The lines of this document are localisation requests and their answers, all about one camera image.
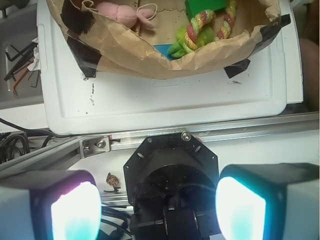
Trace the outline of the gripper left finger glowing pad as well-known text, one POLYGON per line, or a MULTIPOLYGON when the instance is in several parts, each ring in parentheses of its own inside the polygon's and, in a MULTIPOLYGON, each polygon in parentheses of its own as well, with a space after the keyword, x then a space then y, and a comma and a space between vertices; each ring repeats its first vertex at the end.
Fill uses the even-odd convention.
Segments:
POLYGON ((2 240, 94 240, 102 201, 86 170, 35 170, 0 178, 2 240))

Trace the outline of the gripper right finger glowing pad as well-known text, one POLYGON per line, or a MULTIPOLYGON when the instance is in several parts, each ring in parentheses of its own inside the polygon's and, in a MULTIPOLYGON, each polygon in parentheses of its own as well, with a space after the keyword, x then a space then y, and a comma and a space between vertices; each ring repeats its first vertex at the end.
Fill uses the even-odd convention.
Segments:
POLYGON ((318 240, 320 167, 227 165, 220 173, 215 206, 227 240, 318 240))

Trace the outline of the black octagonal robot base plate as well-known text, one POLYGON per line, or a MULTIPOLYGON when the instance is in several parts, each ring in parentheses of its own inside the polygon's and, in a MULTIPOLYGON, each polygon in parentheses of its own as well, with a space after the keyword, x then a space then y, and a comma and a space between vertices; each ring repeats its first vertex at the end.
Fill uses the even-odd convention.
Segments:
POLYGON ((123 166, 128 203, 176 195, 182 185, 214 189, 218 156, 202 142, 181 133, 147 137, 123 166))

